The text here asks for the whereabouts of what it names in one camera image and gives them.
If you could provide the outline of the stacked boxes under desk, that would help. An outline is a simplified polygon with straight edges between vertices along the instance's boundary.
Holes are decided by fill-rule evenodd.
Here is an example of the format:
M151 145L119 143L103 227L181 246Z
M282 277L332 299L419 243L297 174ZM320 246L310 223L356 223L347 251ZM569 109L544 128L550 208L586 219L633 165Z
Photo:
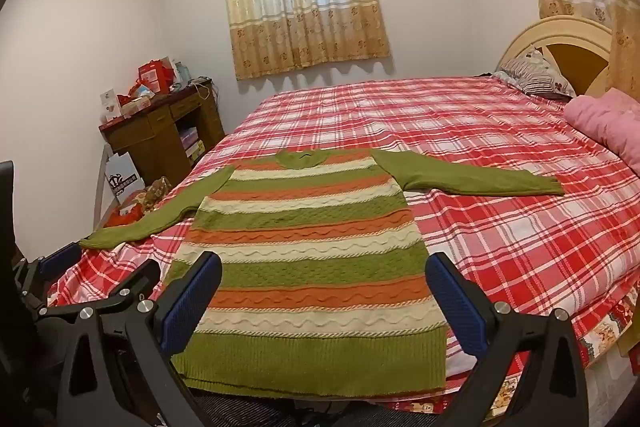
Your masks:
M203 140L198 135L198 129L192 127L180 131L179 136L183 150L186 152L186 157L191 162L197 161L198 158L205 154L206 148Z

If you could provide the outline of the red gift box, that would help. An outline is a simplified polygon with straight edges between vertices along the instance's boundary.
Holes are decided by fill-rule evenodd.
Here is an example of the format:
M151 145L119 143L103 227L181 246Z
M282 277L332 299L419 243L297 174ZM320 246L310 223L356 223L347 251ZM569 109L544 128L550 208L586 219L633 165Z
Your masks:
M159 94L168 94L174 83L174 70L162 60L149 61L140 66L138 76L143 86Z

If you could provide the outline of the grey striped pillow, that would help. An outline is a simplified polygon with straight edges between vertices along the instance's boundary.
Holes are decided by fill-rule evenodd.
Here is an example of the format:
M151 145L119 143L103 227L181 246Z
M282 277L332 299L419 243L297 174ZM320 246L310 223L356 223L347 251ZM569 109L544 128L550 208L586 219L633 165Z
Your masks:
M526 95L558 101L577 96L570 82L538 50L507 60L494 76Z

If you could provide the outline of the red plaid bed sheet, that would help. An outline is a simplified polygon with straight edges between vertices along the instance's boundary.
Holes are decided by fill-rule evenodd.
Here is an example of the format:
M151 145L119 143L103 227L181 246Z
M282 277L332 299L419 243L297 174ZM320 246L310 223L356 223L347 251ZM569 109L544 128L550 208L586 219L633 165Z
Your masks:
M222 279L174 358L192 388L397 399L473 366L424 277L446 254L486 295L594 333L639 285L639 179L560 102L492 77L370 81L263 101L134 225L96 232L51 291L105 297L148 259Z

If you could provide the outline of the white printed carton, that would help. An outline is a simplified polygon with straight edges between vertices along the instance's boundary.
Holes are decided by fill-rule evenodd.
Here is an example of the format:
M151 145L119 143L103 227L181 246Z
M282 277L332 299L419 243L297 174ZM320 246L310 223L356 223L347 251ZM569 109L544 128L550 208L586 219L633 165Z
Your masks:
M114 154L107 159L105 179L120 205L132 194L145 188L144 181L129 153Z

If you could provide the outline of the green orange striped knit sweater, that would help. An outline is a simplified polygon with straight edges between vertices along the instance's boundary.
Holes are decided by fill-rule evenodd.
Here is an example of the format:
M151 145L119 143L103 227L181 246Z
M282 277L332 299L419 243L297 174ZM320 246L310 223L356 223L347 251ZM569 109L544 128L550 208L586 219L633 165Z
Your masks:
M137 222L82 241L112 249L192 225L166 281L201 254L219 288L184 350L192 388L253 397L369 398L440 388L448 326L406 194L559 195L552 176L387 150L301 150L243 160Z

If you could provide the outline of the white greeting card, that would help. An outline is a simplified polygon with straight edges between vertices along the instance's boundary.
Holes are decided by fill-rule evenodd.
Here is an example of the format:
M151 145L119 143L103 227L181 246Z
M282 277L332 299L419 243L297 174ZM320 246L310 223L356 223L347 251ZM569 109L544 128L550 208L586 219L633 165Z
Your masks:
M118 96L113 89L101 93L100 101L102 106L101 121L103 124L122 116Z

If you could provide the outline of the red plastic bag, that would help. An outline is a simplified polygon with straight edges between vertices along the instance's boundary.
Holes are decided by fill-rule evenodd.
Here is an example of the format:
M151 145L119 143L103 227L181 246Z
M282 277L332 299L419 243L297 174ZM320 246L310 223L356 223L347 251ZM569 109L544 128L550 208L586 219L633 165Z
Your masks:
M123 227L139 221L144 216L140 202L125 207L116 207L104 222L104 228Z

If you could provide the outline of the pink folded blanket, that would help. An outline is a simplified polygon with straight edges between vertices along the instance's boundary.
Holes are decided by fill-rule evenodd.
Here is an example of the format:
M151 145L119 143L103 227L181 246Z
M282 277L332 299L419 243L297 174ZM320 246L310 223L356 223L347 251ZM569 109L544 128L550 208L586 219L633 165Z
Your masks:
M579 95L564 108L564 118L618 156L635 174L640 166L639 102L611 88L600 98Z

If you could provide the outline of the cream wooden headboard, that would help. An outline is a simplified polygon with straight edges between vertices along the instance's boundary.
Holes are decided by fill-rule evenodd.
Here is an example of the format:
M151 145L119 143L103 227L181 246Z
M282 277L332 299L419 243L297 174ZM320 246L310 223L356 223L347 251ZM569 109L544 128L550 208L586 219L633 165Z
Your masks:
M608 90L612 37L610 28L588 18L547 17L524 29L508 46L498 65L536 49L572 84L578 95L599 98Z

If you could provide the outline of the dark wooden desk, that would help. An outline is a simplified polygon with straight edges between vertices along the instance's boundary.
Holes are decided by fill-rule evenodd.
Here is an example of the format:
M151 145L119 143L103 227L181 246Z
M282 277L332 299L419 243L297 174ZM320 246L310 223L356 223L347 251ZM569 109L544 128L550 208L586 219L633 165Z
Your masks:
M177 185L192 171L196 159L181 137L194 129L205 152L226 136L218 113L218 95L210 80L181 91L160 94L151 105L128 118L101 124L105 142L117 154L127 153L145 183L162 176Z

